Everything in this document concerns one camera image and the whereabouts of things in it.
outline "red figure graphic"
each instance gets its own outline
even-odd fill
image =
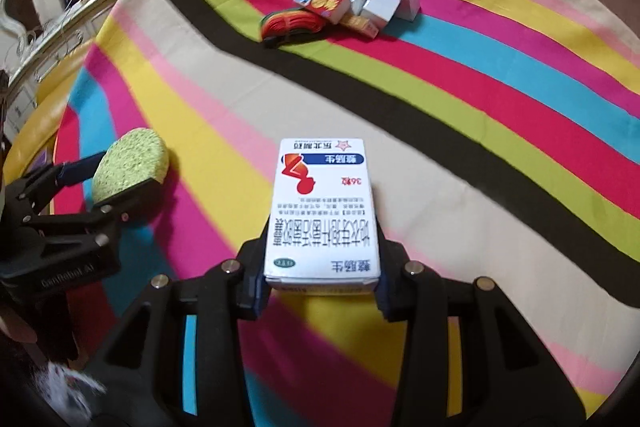
[[[293,153],[284,155],[284,170],[282,174],[300,180],[297,187],[300,194],[310,193],[316,184],[314,179],[309,177],[309,169],[306,168],[300,154]]]

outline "yellow-green sponge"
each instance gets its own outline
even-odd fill
[[[132,129],[109,147],[92,182],[94,203],[125,188],[154,178],[162,183],[169,170],[169,152],[153,129]]]

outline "finger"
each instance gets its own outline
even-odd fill
[[[34,344],[36,332],[9,306],[0,305],[0,331],[16,342]]]

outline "tablecloth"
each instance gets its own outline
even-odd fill
[[[373,41],[268,50],[260,19],[291,0],[118,0],[55,160],[149,126],[172,166],[122,271],[69,295],[89,352],[151,277],[198,276],[260,234],[283,137],[362,137],[387,237],[497,280],[588,413],[603,402],[640,348],[640,41],[597,0],[420,2]],[[90,205],[90,182],[55,200]],[[241,325],[257,424],[386,425],[403,341],[372,298],[274,296]]]

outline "table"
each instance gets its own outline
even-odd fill
[[[290,6],[118,0],[56,161],[150,126],[172,169],[122,272],[71,293],[81,344],[152,276],[198,276],[259,235],[280,139],[362,137],[386,235],[441,275],[497,280],[593,412],[640,347],[640,40],[597,0],[421,0],[371,42],[264,49],[261,17]],[[88,204],[85,184],[55,210]],[[271,300],[241,327],[257,424],[387,425],[404,326],[368,297]]]

